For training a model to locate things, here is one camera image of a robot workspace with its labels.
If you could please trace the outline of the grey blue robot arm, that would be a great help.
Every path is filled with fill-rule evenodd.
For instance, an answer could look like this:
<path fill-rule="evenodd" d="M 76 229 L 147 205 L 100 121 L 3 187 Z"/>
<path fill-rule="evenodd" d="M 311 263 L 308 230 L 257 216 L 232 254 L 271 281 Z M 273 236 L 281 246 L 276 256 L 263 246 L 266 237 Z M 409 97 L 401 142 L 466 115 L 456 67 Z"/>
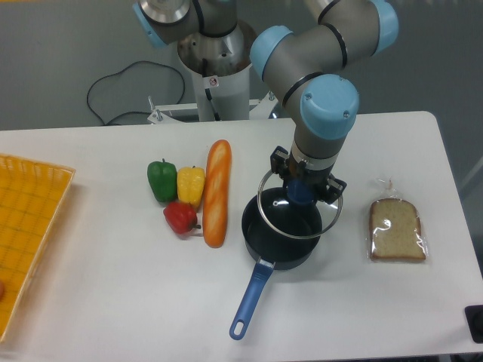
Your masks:
<path fill-rule="evenodd" d="M 238 96 L 215 89 L 254 70 L 296 125 L 291 150 L 272 157 L 272 172 L 283 179 L 292 201 L 331 204 L 346 188 L 332 168 L 359 107 L 358 91 L 339 71 L 391 46 L 399 23 L 385 1 L 307 6 L 317 24 L 301 34 L 286 26 L 256 34 L 240 21 L 234 1 L 137 1 L 133 10 L 153 46 L 177 46 L 180 61 L 198 82 L 203 119 L 247 116 L 246 87 Z"/>

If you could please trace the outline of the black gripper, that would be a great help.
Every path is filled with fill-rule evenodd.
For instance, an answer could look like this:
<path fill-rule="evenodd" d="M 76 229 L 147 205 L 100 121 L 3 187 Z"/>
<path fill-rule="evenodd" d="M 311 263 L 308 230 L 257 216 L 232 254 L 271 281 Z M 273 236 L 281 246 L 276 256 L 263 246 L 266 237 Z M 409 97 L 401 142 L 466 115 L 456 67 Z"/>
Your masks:
<path fill-rule="evenodd" d="M 314 193 L 321 192 L 320 199 L 326 204 L 337 201 L 346 188 L 346 182 L 329 176 L 332 167 L 324 170 L 310 170 L 303 161 L 297 163 L 294 158 L 289 158 L 288 151 L 281 146 L 276 146 L 270 155 L 270 170 L 279 177 L 285 177 L 284 188 L 294 180 L 301 181 Z"/>

